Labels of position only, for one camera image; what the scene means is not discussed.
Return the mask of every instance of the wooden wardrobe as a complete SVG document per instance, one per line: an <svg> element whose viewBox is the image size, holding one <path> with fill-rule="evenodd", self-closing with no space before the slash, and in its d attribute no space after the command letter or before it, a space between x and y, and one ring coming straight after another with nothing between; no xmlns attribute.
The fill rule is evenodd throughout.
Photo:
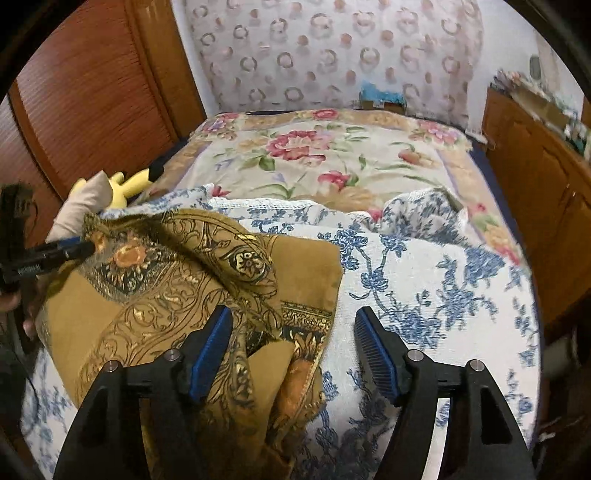
<svg viewBox="0 0 591 480"><path fill-rule="evenodd" d="M203 120L170 0L87 0L0 103L0 183L35 191L28 244L78 178L133 174Z"/></svg>
<svg viewBox="0 0 591 480"><path fill-rule="evenodd" d="M513 217L550 337L591 288L591 167L511 98L489 89L487 155Z"/></svg>

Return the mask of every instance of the wooden cabinet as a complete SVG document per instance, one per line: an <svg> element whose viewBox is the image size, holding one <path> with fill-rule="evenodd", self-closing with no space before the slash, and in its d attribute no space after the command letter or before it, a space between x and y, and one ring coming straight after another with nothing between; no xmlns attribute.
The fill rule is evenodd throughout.
<svg viewBox="0 0 591 480"><path fill-rule="evenodd" d="M555 319L591 284L591 203L570 190L556 234L531 257L540 308Z"/></svg>
<svg viewBox="0 0 591 480"><path fill-rule="evenodd" d="M591 287L591 168L517 103L489 90L483 132L523 237L545 325Z"/></svg>

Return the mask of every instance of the bed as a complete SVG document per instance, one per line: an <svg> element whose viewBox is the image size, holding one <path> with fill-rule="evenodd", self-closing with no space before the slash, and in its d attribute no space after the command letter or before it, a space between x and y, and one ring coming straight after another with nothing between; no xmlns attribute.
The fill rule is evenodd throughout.
<svg viewBox="0 0 591 480"><path fill-rule="evenodd" d="M216 210L253 232L340 247L345 274L320 364L327 406L307 426L292 478L343 468L371 478L384 454L398 411L355 353L352 315L366 304L435 360L481 358L531 444L540 382L534 294L515 224L485 158L471 150L458 130L382 111L223 113L191 135L134 206L104 213ZM32 380L37 395L28 389L22 430L51 478L76 409L45 349ZM449 407L439 401L424 478L437 477Z"/></svg>

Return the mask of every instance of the gold patterned fabric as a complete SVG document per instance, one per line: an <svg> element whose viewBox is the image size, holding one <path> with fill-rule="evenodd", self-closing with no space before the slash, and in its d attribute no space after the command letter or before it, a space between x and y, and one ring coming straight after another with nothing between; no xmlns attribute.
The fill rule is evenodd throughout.
<svg viewBox="0 0 591 480"><path fill-rule="evenodd" d="M288 475L301 430L324 401L318 364L342 277L338 247L253 235L202 210L88 216L83 236L95 255L62 269L38 325L74 402L106 361L151 362L225 304L232 336L196 415L210 475Z"/></svg>

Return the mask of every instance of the yellow plush toy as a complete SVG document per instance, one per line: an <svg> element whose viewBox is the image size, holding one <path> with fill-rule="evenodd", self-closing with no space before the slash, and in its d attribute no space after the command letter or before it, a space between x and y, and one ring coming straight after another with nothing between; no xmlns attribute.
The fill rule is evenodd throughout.
<svg viewBox="0 0 591 480"><path fill-rule="evenodd" d="M128 198L141 193L144 189L152 185L152 182L148 180L149 173L150 170L146 168L137 172L127 181L124 181L125 176L120 171L113 175L109 179L109 183L113 189L113 201L111 201L107 209L127 207ZM82 188L85 183L85 179L78 179L72 187L70 194Z"/></svg>

